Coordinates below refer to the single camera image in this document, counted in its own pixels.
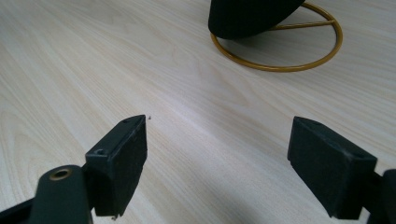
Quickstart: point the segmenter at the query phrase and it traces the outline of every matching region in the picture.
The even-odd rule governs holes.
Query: black lampshade
[[[257,35],[285,20],[303,2],[304,0],[212,0],[209,30],[224,39]]]

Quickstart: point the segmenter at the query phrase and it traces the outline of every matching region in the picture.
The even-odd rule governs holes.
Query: gold metal stand
[[[306,27],[315,27],[315,26],[325,26],[325,25],[331,25],[332,28],[335,31],[336,34],[336,41],[334,48],[332,51],[324,56],[323,58],[312,62],[312,63],[306,63],[302,65],[294,65],[294,66],[270,66],[270,65],[263,65],[259,63],[253,63],[250,61],[247,61],[245,59],[242,59],[234,54],[232,54],[230,51],[225,49],[218,41],[217,37],[213,34],[211,34],[212,41],[218,48],[218,50],[227,56],[229,59],[233,60],[236,63],[240,63],[244,66],[259,69],[262,71],[270,71],[270,72],[297,72],[297,71],[303,71],[306,69],[314,68],[317,67],[321,64],[326,63],[329,61],[336,53],[337,51],[341,48],[341,45],[343,43],[343,31],[341,29],[340,24],[338,21],[327,11],[325,11],[321,7],[317,7],[311,3],[303,3],[302,7],[311,9],[315,12],[317,12],[319,15],[321,15],[323,18],[326,19],[326,21],[316,21],[316,22],[308,22],[308,23],[298,23],[298,24],[290,24],[290,25],[278,25],[271,30],[288,30],[288,29],[297,29],[297,28],[306,28]]]

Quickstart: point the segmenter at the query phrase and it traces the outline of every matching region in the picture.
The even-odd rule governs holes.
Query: brass ring
[[[72,174],[72,170],[69,168],[57,170],[50,174],[49,179],[52,181],[58,181],[69,177]]]
[[[226,57],[229,59],[233,60],[236,63],[240,63],[244,66],[259,69],[262,71],[269,71],[269,72],[297,72],[297,71],[304,71],[306,69],[314,68],[317,67],[321,64],[326,63],[329,61],[334,55],[338,52],[338,50],[341,48],[341,45],[343,43],[343,31],[341,29],[340,24],[338,21],[333,17],[329,12],[325,11],[321,7],[317,7],[311,3],[303,3],[302,7],[311,9],[312,11],[317,12],[319,15],[321,15],[323,18],[326,19],[326,21],[319,21],[319,22],[309,22],[309,23],[299,23],[299,24],[291,24],[291,25],[278,25],[274,27],[271,30],[285,30],[285,29],[296,29],[296,28],[305,28],[305,27],[314,27],[314,26],[323,26],[323,25],[331,25],[332,28],[335,31],[336,34],[336,41],[334,48],[332,51],[324,56],[323,58],[312,62],[312,63],[306,63],[302,65],[294,65],[294,66],[270,66],[270,65],[263,65],[259,63],[253,63],[248,60],[242,59],[227,49],[225,49],[218,41],[218,38],[213,35],[212,33],[210,34],[212,37],[212,41],[215,44],[215,46],[218,48],[218,50],[224,54]]]

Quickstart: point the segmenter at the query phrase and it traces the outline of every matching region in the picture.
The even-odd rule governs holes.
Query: wooden floor
[[[0,1],[0,211],[145,114],[148,160],[123,217],[95,223],[366,223],[329,218],[287,160],[294,116],[396,168],[396,2],[310,1],[339,20],[333,59],[296,73],[225,58],[209,0]],[[286,23],[319,19],[298,9]],[[327,54],[331,27],[222,41],[260,63]]]

